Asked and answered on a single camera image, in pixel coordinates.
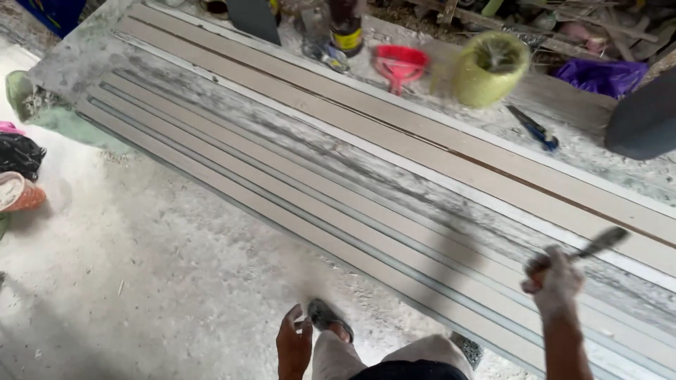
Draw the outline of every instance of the white powder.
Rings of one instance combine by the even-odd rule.
[[[22,181],[18,178],[12,178],[0,185],[0,210],[9,206],[24,189]]]

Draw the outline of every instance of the black cloth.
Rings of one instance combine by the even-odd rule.
[[[442,362],[393,360],[376,364],[350,380],[468,380],[456,367]]]

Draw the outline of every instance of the leg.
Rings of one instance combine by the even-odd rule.
[[[312,380],[348,380],[366,369],[351,343],[331,330],[324,330],[314,345]]]
[[[474,377],[472,367],[460,348],[442,335],[432,335],[419,339],[387,355],[383,362],[392,360],[415,362],[422,359],[448,363],[461,370],[467,376],[467,379],[472,380]]]

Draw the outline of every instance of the sandal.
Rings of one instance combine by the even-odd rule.
[[[341,327],[349,334],[349,342],[353,342],[354,333],[352,332],[352,328],[344,320],[340,319],[326,302],[319,298],[310,301],[308,304],[308,316],[312,321],[312,325],[319,331],[328,330],[331,323],[341,325]]]

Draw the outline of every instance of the purple plastic bag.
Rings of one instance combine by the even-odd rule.
[[[643,62],[597,62],[571,58],[554,74],[574,87],[619,99],[630,93],[648,72]]]

